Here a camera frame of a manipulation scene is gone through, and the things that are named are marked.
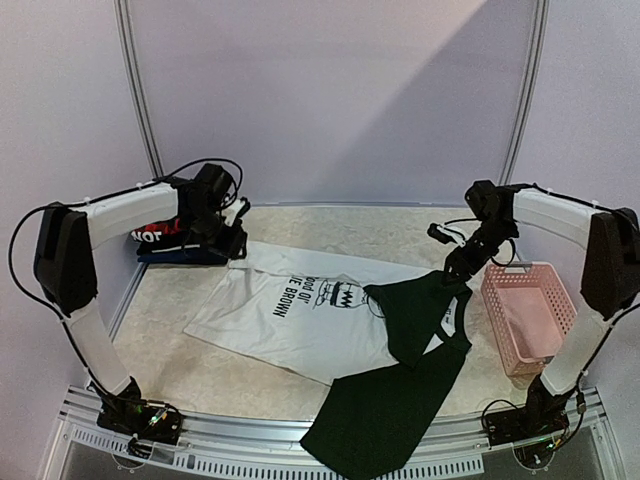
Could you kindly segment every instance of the beige table surface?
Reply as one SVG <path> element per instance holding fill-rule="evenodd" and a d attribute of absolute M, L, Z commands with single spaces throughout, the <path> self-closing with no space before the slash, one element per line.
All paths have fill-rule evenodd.
<path fill-rule="evenodd" d="M 453 246 L 428 237 L 429 224 L 469 216 L 452 208 L 259 207 L 247 214 L 245 228 L 253 240 L 442 268 Z M 461 226 L 471 232 L 476 225 Z M 508 248 L 499 258 L 509 258 Z M 145 398 L 201 413 L 313 419 L 327 386 L 182 333 L 225 272 L 150 266 L 114 341 L 120 358 Z M 482 410 L 496 398 L 516 404 L 525 399 L 524 385 L 504 374 L 479 292 L 482 274 L 469 282 L 474 294 L 465 329 L 473 347 L 438 415 Z"/>

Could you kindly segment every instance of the pink basket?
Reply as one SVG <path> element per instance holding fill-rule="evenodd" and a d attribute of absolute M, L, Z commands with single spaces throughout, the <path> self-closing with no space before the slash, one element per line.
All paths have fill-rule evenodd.
<path fill-rule="evenodd" d="M 553 266 L 489 265 L 481 291 L 507 375 L 540 373 L 558 352 L 576 317 Z"/>

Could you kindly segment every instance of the white t-shirt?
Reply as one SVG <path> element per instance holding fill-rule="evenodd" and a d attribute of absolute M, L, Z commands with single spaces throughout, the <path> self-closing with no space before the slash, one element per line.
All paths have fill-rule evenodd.
<path fill-rule="evenodd" d="M 395 365 L 378 305 L 363 288 L 430 270 L 249 242 L 185 333 L 330 385 Z M 442 327 L 454 333 L 453 299 Z M 442 342 L 434 335 L 425 351 Z"/>

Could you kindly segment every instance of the robotic arm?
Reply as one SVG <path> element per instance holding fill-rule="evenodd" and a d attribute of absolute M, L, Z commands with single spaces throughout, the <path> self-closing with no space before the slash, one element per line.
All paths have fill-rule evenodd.
<path fill-rule="evenodd" d="M 229 188 L 235 191 L 229 198 Z M 106 240 L 174 217 L 201 245 L 227 258 L 242 258 L 249 210 L 237 184 L 221 166 L 207 163 L 192 180 L 168 177 L 107 195 L 85 205 L 46 208 L 34 261 L 45 297 L 64 315 L 63 326 L 103 401 L 98 425 L 135 438 L 175 444 L 182 415 L 163 402 L 142 400 L 118 358 L 98 310 L 93 250 Z"/>
<path fill-rule="evenodd" d="M 478 181 L 465 200 L 481 225 L 448 255 L 449 282 L 475 275 L 503 242 L 519 236 L 519 224 L 554 233 L 586 250 L 582 298 L 562 347 L 533 380 L 523 409 L 486 417 L 492 445 L 549 433 L 559 418 L 567 423 L 567 400 L 579 392 L 579 380 L 610 333 L 616 314 L 629 308 L 640 292 L 638 218 L 628 208 L 603 208 L 526 184 L 495 186 Z M 433 228 L 430 235 L 438 238 Z M 586 406 L 580 394 L 578 403 L 583 412 Z"/>

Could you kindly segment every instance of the wall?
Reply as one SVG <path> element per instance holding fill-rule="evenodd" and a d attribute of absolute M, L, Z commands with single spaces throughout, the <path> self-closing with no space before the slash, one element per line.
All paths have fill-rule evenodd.
<path fill-rule="evenodd" d="M 550 4 L 542 64 L 513 181 L 640 212 L 640 4 Z M 541 232 L 525 232 L 526 258 L 559 270 L 574 299 L 584 255 Z M 592 368 L 629 478 L 640 471 L 640 315 L 622 321 Z"/>
<path fill-rule="evenodd" d="M 0 252 L 27 210 L 132 185 L 149 168 L 132 108 L 113 2 L 5 2 L 0 14 Z M 31 275 L 38 221 L 18 241 Z M 131 245 L 97 252 L 104 318 L 135 269 Z M 54 316 L 0 274 L 0 478 L 36 478 L 69 384 L 84 374 Z"/>
<path fill-rule="evenodd" d="M 245 167 L 254 202 L 460 204 L 507 156 L 534 0 L 137 0 L 166 170 Z"/>

